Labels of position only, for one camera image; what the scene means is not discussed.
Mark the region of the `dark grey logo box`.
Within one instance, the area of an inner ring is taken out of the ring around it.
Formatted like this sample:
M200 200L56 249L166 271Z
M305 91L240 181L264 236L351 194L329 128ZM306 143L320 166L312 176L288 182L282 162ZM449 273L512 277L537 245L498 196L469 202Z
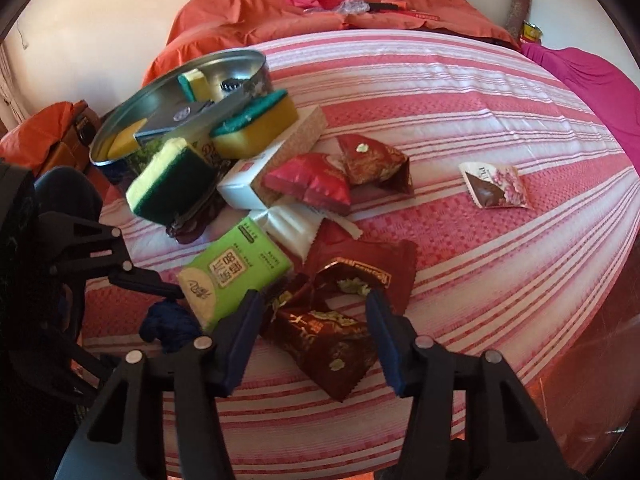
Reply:
M215 102L184 102L159 107L148 122L134 136L139 144L145 144L150 139L170 133L175 128L185 125L189 120L213 106Z

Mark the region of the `round metal tin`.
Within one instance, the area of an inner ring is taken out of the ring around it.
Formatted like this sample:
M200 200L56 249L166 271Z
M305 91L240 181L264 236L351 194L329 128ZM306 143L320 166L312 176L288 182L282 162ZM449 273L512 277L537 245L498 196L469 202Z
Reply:
M206 79L213 99L203 105L186 98L179 76L199 70ZM155 79L114 108L102 124L90 148L90 160L106 166L107 151L114 136L140 119L146 124L142 136L158 136L177 127L175 116L185 108L191 115L184 121L198 127L216 126L236 114L255 96L272 90L266 56L253 49L230 49L194 58Z

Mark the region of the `dark red gold snack packet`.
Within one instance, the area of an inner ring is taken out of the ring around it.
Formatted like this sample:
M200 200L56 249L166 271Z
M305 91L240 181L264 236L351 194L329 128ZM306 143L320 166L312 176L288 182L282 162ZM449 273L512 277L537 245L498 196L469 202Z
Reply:
M260 334L286 352L331 399L345 401L378 358L366 322L332 309L341 294L386 289L392 274L376 264L333 257L306 262L269 298Z

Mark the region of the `white rectangular box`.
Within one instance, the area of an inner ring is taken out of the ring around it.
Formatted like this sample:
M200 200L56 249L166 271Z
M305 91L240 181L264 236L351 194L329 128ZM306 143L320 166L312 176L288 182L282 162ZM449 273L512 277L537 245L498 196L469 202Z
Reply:
M262 184L264 175L297 155L309 153L327 125L320 106L300 108L296 122L260 154L239 160L229 170L217 185L218 193L234 209L268 209L281 194Z

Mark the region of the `green tissue pack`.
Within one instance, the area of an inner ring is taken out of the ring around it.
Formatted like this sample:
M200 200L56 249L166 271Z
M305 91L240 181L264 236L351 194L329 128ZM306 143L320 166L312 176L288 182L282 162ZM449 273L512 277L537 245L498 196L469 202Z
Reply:
M177 274L178 284L205 333L232 315L248 290L283 278L292 261L251 218L244 218Z

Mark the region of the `large red snack packet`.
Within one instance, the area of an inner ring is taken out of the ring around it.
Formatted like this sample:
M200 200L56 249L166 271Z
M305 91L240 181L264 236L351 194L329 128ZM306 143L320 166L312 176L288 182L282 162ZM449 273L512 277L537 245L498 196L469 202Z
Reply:
M411 240L356 240L336 222L323 220L303 272L324 298L381 289L393 312L406 312L416 278L416 250Z

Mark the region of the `pink floral brown sachet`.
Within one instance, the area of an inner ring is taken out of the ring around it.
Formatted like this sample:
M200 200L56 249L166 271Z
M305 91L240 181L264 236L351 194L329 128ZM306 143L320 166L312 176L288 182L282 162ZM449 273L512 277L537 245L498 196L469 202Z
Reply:
M532 208L526 187L515 167L489 162L462 162L458 168L478 208Z

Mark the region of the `green topped yellow sponge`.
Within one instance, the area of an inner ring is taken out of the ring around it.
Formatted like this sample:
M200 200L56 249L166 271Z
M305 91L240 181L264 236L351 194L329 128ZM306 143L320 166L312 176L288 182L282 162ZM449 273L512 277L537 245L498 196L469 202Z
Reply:
M261 153L294 122L298 111L288 90L256 96L238 114L209 133L216 152L223 158L251 158Z

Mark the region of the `white wet wipe packet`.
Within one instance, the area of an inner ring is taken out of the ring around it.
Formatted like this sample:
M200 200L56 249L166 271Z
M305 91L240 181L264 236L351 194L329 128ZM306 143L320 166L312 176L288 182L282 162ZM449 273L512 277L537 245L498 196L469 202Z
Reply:
M345 217L287 197L280 198L268 209L251 210L248 216L273 240L302 261L308 257L323 220L336 223L354 240L362 235L358 226Z

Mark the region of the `bright red snack packet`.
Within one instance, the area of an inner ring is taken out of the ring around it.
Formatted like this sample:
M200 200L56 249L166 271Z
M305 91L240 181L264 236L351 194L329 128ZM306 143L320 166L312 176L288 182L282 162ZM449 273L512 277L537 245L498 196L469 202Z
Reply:
M262 177L271 191L291 196L314 208L346 216L352 196L341 159L324 153L297 155Z

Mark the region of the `red snack packet white flower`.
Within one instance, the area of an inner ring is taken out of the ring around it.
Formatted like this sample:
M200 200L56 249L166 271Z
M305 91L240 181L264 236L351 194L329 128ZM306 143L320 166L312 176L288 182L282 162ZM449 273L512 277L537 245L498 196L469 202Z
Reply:
M413 194L408 155L360 134L343 134L337 142L351 185L372 184L388 192Z

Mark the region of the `small yellow sponge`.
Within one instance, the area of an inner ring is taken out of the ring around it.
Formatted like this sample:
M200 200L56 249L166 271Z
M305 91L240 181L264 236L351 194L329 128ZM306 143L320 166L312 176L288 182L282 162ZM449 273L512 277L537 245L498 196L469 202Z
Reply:
M220 101L207 77L198 68L179 74L178 84L190 102Z

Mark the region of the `red white striped tablecloth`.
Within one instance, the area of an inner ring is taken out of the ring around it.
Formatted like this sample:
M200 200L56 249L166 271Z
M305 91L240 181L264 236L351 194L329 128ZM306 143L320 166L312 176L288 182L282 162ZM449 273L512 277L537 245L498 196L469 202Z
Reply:
M410 157L414 195L357 188L364 240L412 240L416 331L455 352L496 348L539 387L604 303L639 229L639 176L612 133L564 84L518 52L432 32L352 30L265 42L277 88L321 106L316 150L359 133ZM512 165L533 209L480 210L462 162ZM153 299L87 286L85 347L151 353L138 328ZM258 341L218 404L240 479L333 479L397 460L409 400L378 364L343 403Z

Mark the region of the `black remote on sofa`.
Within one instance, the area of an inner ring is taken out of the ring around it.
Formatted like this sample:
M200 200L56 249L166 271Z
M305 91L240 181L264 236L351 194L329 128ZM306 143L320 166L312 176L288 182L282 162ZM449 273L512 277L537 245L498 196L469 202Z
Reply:
M387 3L387 2L369 2L369 11L370 12L383 12L383 11L398 11L400 10L400 6L395 3Z

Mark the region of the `orange covered sofa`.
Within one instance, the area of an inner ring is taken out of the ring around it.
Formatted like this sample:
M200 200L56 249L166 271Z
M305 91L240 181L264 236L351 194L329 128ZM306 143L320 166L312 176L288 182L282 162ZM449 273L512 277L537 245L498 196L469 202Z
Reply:
M190 0L142 81L207 53L343 29L430 30L518 47L466 0Z

